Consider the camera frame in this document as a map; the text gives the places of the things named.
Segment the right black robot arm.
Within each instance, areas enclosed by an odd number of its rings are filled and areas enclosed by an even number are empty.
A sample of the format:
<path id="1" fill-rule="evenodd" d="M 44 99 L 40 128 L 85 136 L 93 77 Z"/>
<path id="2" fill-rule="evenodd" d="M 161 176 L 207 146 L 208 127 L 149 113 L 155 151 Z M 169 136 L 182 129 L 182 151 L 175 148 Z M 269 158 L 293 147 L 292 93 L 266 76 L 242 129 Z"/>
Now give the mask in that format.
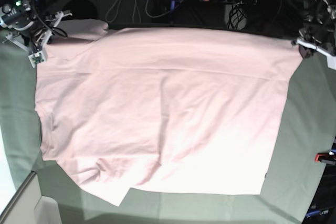
<path id="1" fill-rule="evenodd" d="M 46 11 L 45 0 L 1 0 L 1 28 L 11 29 L 3 43 L 10 41 L 28 53 L 32 67 L 47 61 L 45 46 L 53 36 L 67 38 L 59 24 L 72 16 L 70 10 Z"/>

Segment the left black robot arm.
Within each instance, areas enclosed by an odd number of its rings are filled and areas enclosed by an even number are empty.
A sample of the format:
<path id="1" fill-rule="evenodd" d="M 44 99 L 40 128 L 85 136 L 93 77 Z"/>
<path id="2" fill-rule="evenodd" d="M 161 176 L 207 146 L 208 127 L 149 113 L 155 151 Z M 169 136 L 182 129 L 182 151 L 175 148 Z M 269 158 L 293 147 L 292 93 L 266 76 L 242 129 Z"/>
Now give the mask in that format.
<path id="1" fill-rule="evenodd" d="M 327 66 L 335 69 L 335 0 L 303 0 L 303 27 L 292 45 L 302 58 L 315 52 L 325 56 Z"/>

